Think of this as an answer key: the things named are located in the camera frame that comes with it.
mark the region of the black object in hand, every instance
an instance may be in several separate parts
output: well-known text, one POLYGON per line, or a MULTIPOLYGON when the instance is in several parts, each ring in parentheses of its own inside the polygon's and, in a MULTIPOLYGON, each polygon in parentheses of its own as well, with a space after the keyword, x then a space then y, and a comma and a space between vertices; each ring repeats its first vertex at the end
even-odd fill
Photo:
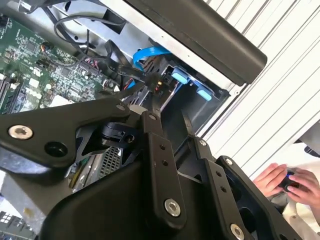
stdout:
POLYGON ((288 169, 287 171, 288 171, 287 175, 282 180, 282 182, 278 185, 278 187, 282 188, 285 192, 290 192, 288 190, 289 186, 292 186, 294 188, 299 188, 300 184, 297 183, 296 181, 292 181, 289 179, 289 176, 294 175, 295 172, 292 169, 288 169))

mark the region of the finger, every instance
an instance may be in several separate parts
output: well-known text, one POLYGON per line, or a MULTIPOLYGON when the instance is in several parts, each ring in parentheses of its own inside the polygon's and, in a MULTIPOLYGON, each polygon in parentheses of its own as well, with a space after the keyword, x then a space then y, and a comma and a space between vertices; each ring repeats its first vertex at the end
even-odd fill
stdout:
POLYGON ((305 186, 313 193, 316 193, 319 190, 319 187, 313 181, 310 181, 309 179, 306 179, 304 177, 290 175, 289 179, 305 186))
POLYGON ((270 195, 275 195, 275 194, 278 194, 282 191, 283 189, 281 187, 276 187, 275 189, 273 189, 271 192, 270 192, 270 195))
POLYGON ((299 174, 306 174, 306 175, 309 175, 309 176, 314 176, 314 173, 312 171, 308 171, 308 170, 305 170, 305 169, 301 169, 301 168, 296 168, 295 170, 296 173, 299 173, 299 174))
POLYGON ((255 182, 258 182, 264 179, 269 173, 271 173, 274 169, 278 167, 277 163, 271 163, 259 176, 255 178, 255 182))
POLYGON ((309 181, 314 182, 316 185, 319 186, 319 182, 318 182, 318 179, 316 178, 316 176, 307 175, 304 173, 295 173, 294 176, 299 177, 299 178, 303 178, 303 179, 308 179, 309 181))
POLYGON ((291 192, 287 192, 287 195, 288 195, 289 198, 291 198, 293 201, 295 201, 297 203, 301 203, 301 204, 305 203, 300 197, 298 197, 297 195, 294 195, 291 192))
POLYGON ((299 189, 299 188, 296 188, 296 187, 293 187, 293 186, 288 186, 287 189, 291 193, 294 193, 295 195, 297 195, 302 200, 307 200, 307 199, 312 197, 312 193, 311 192, 303 191, 302 189, 299 189))
POLYGON ((274 189, 276 188, 287 176, 287 170, 281 171, 274 179, 272 179, 267 185, 267 189, 274 189))
POLYGON ((273 179, 275 179, 279 174, 287 172, 286 165, 279 165, 276 169, 274 169, 272 172, 270 172, 265 178, 263 178, 261 181, 263 181, 266 185, 270 183, 273 179))

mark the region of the screw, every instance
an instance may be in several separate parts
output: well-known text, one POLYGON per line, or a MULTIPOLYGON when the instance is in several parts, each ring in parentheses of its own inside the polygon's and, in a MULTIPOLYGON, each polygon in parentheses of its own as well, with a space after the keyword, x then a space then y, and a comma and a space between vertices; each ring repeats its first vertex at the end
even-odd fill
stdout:
POLYGON ((200 139, 199 142, 202 146, 207 146, 207 143, 204 140, 200 139))
POLYGON ((19 140, 27 140, 34 135, 34 132, 31 128, 23 125, 15 125, 10 127, 8 133, 12 138, 19 140))
POLYGON ((245 240, 245 234, 238 225, 231 224, 230 229, 232 234, 236 237, 236 239, 245 240))
POLYGON ((226 161, 226 163, 229 164, 230 166, 234 164, 229 158, 227 158, 225 161, 226 161))
POLYGON ((124 111, 124 110, 125 110, 125 107, 122 106, 122 105, 120 105, 120 104, 118 104, 118 105, 116 106, 116 108, 117 108, 117 109, 120 109, 121 111, 124 111))
POLYGON ((156 120, 156 117, 153 116, 152 114, 149 114, 149 118, 151 118, 152 120, 156 120))
POLYGON ((170 214, 172 217, 179 217, 181 214, 179 204, 172 198, 165 200, 164 208, 167 211, 167 213, 170 214))
POLYGON ((133 136, 133 135, 128 135, 128 136, 125 138, 124 141, 125 141, 126 143, 130 144, 130 143, 132 143, 134 140, 135 140, 135 136, 133 136))

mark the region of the person's hand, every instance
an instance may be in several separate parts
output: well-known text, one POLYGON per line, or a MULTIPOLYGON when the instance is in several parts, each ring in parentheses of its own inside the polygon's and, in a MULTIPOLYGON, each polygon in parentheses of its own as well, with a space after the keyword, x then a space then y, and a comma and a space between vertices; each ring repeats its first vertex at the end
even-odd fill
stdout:
POLYGON ((287 165, 278 165, 272 163, 268 166, 253 183, 263 193, 264 196, 270 197, 280 193, 283 189, 278 187, 283 179, 287 176, 287 165))
POLYGON ((299 188, 289 186, 288 196, 297 203, 320 209, 320 186, 316 176, 308 170, 297 168, 289 179, 300 184, 299 188))

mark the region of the motherboard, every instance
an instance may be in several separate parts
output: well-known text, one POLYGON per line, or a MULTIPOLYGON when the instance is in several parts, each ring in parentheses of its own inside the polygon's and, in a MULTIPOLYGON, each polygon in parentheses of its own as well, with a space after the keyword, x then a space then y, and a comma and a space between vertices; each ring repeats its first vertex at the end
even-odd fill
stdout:
POLYGON ((0 15, 0 114, 90 101, 102 89, 116 92, 119 84, 102 74, 95 61, 79 60, 0 15))

